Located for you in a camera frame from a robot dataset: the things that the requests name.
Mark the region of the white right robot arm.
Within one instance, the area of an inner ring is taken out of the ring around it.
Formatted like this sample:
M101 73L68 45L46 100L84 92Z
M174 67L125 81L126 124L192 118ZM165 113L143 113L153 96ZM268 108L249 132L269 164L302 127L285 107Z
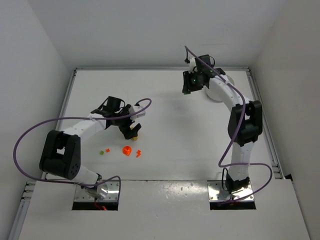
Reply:
M182 73L182 93L187 95L206 89L207 95L216 102L222 102L230 111L227 133L232 151L231 162L225 168L227 173L223 188L233 193L246 188L250 183L249 164L254 143L263 131L262 104L252 101L240 93L221 68L214 68L211 57L187 57L188 70Z

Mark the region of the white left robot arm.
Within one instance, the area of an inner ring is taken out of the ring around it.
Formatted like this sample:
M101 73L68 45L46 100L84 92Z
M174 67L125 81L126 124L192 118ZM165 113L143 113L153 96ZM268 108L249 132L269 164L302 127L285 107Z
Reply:
M136 138L142 126L133 126L133 123L144 115L145 110L139 103L131 105L120 98L107 97L86 119L64 130L51 130L47 134L39 162L40 170L84 188L96 189L101 176L82 165L82 144L111 126L118 127L126 140Z

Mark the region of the yellow green lego stack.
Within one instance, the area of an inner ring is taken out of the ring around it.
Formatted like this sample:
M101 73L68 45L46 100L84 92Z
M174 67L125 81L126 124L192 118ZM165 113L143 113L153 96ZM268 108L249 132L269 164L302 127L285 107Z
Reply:
M138 139L138 135L131 138L132 141L136 141L137 139Z

